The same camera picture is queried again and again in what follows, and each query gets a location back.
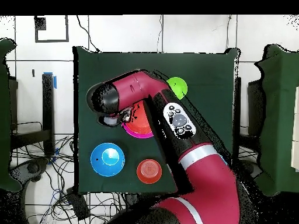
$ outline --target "blue bowl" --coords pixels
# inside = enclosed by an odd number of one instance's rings
[[[101,176],[117,175],[124,167],[124,153],[113,143],[102,143],[92,151],[91,165]]]

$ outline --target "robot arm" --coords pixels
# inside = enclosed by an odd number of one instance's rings
[[[133,104],[145,100],[149,124],[181,195],[156,207],[171,212],[180,224],[239,224],[234,174],[163,79],[132,71],[93,86],[86,99],[98,122],[110,126],[128,120]]]

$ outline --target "green bowl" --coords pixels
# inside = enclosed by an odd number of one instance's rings
[[[188,91],[187,83],[182,78],[178,77],[169,78],[167,82],[171,87],[171,90],[175,93],[176,97],[179,100],[182,100]]]

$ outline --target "control buttons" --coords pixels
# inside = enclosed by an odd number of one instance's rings
[[[177,114],[173,117],[172,124],[175,127],[182,127],[187,123],[187,118],[182,114]]]
[[[196,134],[196,127],[180,104],[168,103],[163,109],[163,116],[177,139],[189,139]]]
[[[190,130],[192,129],[192,127],[188,124],[188,125],[185,126],[185,129],[186,129],[187,131],[190,131]]]
[[[178,129],[178,133],[179,133],[179,134],[183,134],[184,132],[185,132],[185,130],[184,130],[183,128],[179,128],[179,129]]]

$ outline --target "red plate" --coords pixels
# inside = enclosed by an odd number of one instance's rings
[[[143,160],[137,167],[137,176],[145,184],[154,184],[162,176],[161,165],[156,160]]]
[[[131,121],[126,123],[126,126],[132,132],[141,135],[150,134],[152,132],[150,124],[147,120],[147,115],[145,114],[143,100],[134,104]]]

